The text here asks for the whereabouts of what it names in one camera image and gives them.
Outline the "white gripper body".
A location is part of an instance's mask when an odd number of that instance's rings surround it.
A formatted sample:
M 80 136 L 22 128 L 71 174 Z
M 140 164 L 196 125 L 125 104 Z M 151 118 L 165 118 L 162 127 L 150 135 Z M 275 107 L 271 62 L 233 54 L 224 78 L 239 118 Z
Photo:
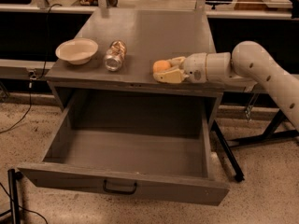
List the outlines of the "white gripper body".
M 194 53 L 183 62 L 186 80 L 191 83 L 206 83 L 206 53 Z

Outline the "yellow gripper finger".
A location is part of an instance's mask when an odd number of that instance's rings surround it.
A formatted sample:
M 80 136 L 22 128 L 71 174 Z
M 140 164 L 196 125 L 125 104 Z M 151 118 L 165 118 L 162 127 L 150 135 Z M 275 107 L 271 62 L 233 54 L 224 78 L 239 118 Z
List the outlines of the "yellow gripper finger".
M 157 72 L 153 74 L 156 81 L 168 84 L 179 84 L 185 80 L 187 75 L 180 69 L 170 69 L 163 72 Z
M 180 56 L 180 57 L 176 57 L 176 58 L 167 59 L 167 61 L 170 63 L 170 65 L 172 67 L 178 66 L 180 69 L 182 69 L 183 68 L 183 63 L 185 61 L 185 57 Z

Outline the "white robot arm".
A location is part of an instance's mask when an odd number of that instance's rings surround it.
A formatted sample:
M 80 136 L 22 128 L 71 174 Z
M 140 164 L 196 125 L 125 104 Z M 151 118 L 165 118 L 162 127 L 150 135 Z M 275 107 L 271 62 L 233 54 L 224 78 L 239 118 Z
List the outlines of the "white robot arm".
M 188 57 L 160 60 L 152 66 L 160 83 L 220 83 L 236 87 L 256 84 L 299 131 L 299 79 L 285 71 L 267 50 L 253 41 L 244 41 L 231 52 L 194 53 Z

